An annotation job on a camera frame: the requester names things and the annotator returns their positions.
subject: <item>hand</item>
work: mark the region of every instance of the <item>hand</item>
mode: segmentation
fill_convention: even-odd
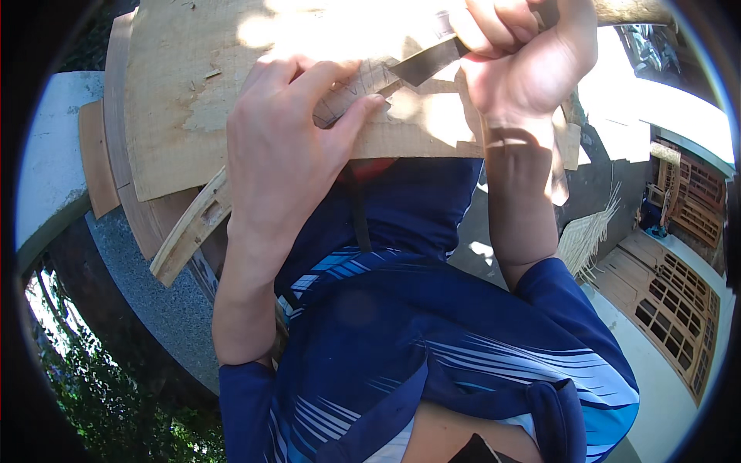
[[[560,20],[538,34],[529,4],[466,0],[451,25],[472,50],[461,59],[471,101],[489,127],[528,127],[555,109],[597,61],[594,0],[558,0]]]
[[[350,158],[366,118],[383,103],[380,95],[366,96],[333,128],[314,125],[317,102],[358,65],[267,55],[252,67],[227,120],[230,242],[247,240],[255,248],[277,250],[283,259],[288,255]]]

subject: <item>strap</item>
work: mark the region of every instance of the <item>strap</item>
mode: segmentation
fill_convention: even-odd
[[[369,253],[373,251],[373,247],[371,247],[371,236],[368,234],[368,222],[365,220],[365,206],[363,205],[360,184],[349,164],[345,165],[340,175],[344,177],[345,185],[350,193],[353,228],[355,228],[355,238],[358,241],[358,246],[360,246],[360,252]]]

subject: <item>person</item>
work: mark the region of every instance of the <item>person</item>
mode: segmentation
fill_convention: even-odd
[[[538,33],[530,3],[451,12],[511,293],[446,263],[482,160],[336,181],[384,99],[328,130],[311,113],[357,64],[267,55],[250,70],[227,121],[212,326],[230,461],[591,463],[630,429],[635,378],[556,254],[548,188],[551,115],[595,64],[597,17],[592,0],[559,0]],[[289,338],[274,368],[276,297]]]

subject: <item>sleeve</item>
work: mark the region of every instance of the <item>sleeve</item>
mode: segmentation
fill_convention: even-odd
[[[638,386],[628,360],[561,259],[535,264],[520,279],[515,296],[541,310],[612,367],[590,366],[582,373],[599,377],[591,382],[600,384],[599,392],[591,391],[596,401],[581,394],[580,398],[587,430],[586,462],[602,462],[628,433],[638,413]],[[602,396],[610,400],[602,402]]]
[[[229,462],[260,462],[267,448],[275,372],[258,362],[219,368],[219,405]]]

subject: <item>blue shirt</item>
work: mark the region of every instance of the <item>blue shirt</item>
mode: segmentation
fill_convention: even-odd
[[[439,259],[346,247],[291,290],[278,370],[219,371],[231,462],[399,462],[422,399],[521,425],[546,462],[600,462],[637,414],[628,362],[560,259],[511,294]]]

